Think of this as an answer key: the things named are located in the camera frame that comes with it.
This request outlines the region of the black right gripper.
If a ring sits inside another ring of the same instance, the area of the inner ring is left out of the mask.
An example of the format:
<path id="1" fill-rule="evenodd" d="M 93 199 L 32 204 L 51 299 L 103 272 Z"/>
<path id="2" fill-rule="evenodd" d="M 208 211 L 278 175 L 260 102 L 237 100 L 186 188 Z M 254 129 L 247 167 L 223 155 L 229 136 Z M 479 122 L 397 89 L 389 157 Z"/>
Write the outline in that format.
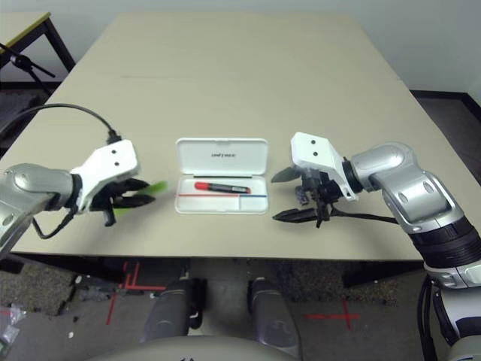
<path id="1" fill-rule="evenodd" d="M 298 179 L 301 171 L 295 165 L 289 166 L 277 172 L 271 183 L 284 183 Z M 316 228 L 323 222 L 327 222 L 334 214 L 334 203 L 343 197 L 340 187 L 334 180 L 330 180 L 328 174 L 318 170 L 308 170 L 302 176 L 303 191 L 313 204 L 307 209 L 289 209 L 275 214 L 274 220 L 284 223 L 306 223 L 314 221 Z"/>

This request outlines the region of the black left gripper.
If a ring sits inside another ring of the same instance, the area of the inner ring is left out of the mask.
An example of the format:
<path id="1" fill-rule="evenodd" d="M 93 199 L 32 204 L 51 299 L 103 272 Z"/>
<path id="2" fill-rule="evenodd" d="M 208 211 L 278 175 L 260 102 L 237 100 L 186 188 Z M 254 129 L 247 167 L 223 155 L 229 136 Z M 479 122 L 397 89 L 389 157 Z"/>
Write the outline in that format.
<path id="1" fill-rule="evenodd" d="M 150 184 L 144 180 L 129 178 L 123 182 L 111 182 L 105 185 L 92 199 L 91 211 L 102 212 L 104 225 L 113 226 L 116 218 L 113 210 L 117 208 L 139 208 L 156 200 L 150 195 L 123 196 L 123 193 L 137 192 Z"/>

